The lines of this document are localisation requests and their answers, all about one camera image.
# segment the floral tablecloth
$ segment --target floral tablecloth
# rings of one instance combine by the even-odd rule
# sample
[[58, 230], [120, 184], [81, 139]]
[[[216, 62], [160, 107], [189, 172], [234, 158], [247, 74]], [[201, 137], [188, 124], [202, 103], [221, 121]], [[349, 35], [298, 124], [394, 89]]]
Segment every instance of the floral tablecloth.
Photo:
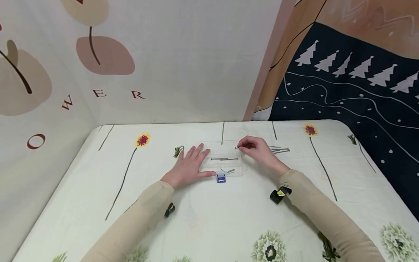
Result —
[[[318, 120], [98, 127], [13, 261], [80, 261], [138, 195], [173, 166], [175, 148], [200, 142], [211, 155], [238, 156], [232, 164], [236, 174], [226, 183], [210, 178], [175, 192], [176, 211], [128, 261], [338, 261], [338, 252], [288, 199], [278, 205], [269, 199], [276, 185], [267, 170], [234, 148], [245, 135], [289, 148], [277, 157], [335, 201], [387, 261], [419, 259], [418, 221], [351, 130], [338, 121]], [[203, 166], [222, 167], [209, 159]]]

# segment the blue object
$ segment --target blue object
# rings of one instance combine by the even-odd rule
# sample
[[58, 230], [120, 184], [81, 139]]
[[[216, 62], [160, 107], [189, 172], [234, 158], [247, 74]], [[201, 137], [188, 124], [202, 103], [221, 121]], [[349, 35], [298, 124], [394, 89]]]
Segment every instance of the blue object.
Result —
[[217, 174], [217, 183], [225, 183], [225, 174]]

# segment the beige sleeve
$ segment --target beige sleeve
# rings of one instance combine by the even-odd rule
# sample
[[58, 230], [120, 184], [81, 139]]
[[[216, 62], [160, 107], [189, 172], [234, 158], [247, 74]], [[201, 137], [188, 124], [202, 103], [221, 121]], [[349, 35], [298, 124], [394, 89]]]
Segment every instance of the beige sleeve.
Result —
[[279, 181], [292, 190], [291, 203], [308, 216], [345, 261], [385, 262], [371, 239], [303, 173], [289, 170]]
[[163, 219], [174, 189], [158, 181], [149, 186], [99, 238], [81, 262], [123, 262], [144, 235]]

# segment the fabric backdrop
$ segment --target fabric backdrop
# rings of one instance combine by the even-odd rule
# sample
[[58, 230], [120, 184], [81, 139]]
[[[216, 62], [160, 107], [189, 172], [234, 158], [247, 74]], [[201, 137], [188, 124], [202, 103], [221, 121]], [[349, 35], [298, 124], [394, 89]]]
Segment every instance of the fabric backdrop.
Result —
[[299, 1], [253, 116], [342, 121], [416, 218], [418, 19], [413, 0]]
[[2, 1], [0, 262], [93, 128], [242, 120], [281, 3]]

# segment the red letter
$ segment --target red letter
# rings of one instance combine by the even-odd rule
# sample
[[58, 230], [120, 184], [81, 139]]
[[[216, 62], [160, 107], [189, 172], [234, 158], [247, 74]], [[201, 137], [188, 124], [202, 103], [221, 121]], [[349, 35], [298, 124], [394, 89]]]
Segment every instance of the red letter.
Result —
[[[32, 138], [34, 138], [34, 137], [40, 137], [41, 139], [42, 139], [42, 144], [40, 145], [40, 146], [33, 146], [33, 145], [31, 145], [30, 143], [29, 143], [29, 141], [32, 139]], [[31, 136], [29, 139], [28, 139], [28, 142], [26, 143], [26, 145], [28, 146], [28, 148], [30, 148], [30, 149], [38, 149], [38, 148], [40, 148], [40, 147], [42, 147], [42, 145], [45, 143], [45, 136], [43, 135], [43, 134], [36, 134], [36, 135], [33, 135], [33, 136]]]
[[95, 93], [96, 97], [105, 97], [105, 96], [107, 96], [107, 94], [104, 94], [103, 93], [103, 90], [102, 89], [98, 89], [98, 90], [92, 89], [92, 91], [93, 91], [93, 93]]
[[65, 109], [67, 109], [67, 110], [70, 110], [70, 107], [68, 106], [68, 105], [73, 105], [73, 101], [71, 100], [71, 96], [70, 95], [68, 95], [67, 96], [68, 97], [68, 99], [70, 99], [70, 102], [67, 102], [67, 100], [65, 100], [64, 99], [64, 103], [62, 104], [62, 108], [65, 108]]
[[145, 99], [144, 97], [142, 97], [142, 96], [140, 96], [141, 95], [141, 93], [140, 92], [138, 92], [138, 91], [131, 91], [131, 93], [132, 93], [132, 98], [142, 98], [142, 99]]

